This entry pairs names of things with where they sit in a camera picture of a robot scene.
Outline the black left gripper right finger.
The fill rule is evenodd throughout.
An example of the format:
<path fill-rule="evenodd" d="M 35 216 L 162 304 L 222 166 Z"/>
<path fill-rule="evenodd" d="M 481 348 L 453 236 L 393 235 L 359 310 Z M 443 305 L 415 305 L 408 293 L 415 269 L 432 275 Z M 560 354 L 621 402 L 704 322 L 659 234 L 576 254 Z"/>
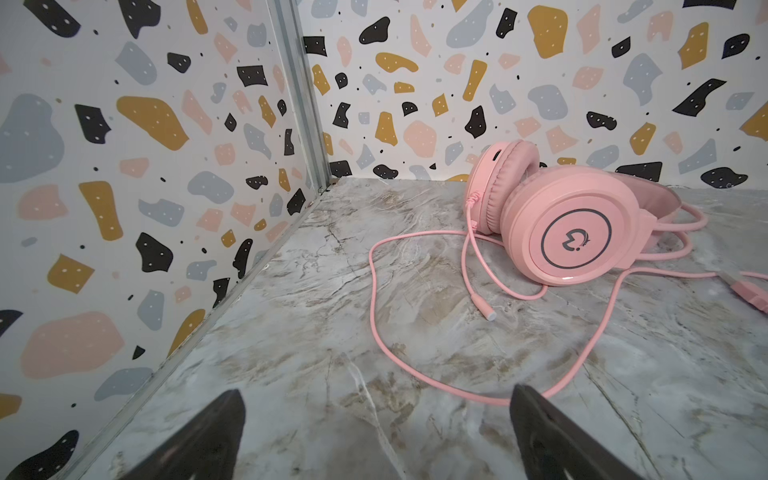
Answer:
<path fill-rule="evenodd" d="M 529 479 L 639 477 L 528 385 L 514 387 L 509 414 Z"/>

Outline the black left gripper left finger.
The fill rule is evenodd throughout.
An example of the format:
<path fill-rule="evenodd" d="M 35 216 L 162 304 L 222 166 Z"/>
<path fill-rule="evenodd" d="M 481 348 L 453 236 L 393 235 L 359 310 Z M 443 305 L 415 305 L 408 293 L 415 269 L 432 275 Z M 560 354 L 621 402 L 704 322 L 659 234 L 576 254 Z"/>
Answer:
<path fill-rule="evenodd" d="M 240 391 L 227 390 L 122 478 L 231 479 L 245 422 Z"/>

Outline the pink headphones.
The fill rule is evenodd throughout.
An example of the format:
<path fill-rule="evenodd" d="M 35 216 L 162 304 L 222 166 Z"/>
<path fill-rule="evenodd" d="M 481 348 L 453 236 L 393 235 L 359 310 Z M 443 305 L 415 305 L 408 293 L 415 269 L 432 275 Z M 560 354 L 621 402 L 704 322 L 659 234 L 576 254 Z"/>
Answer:
<path fill-rule="evenodd" d="M 585 283 L 638 261 L 681 258 L 708 221 L 658 183 L 590 166 L 543 168 L 528 141 L 479 158 L 465 193 L 473 232 L 498 235 L 515 267 L 546 286 Z"/>

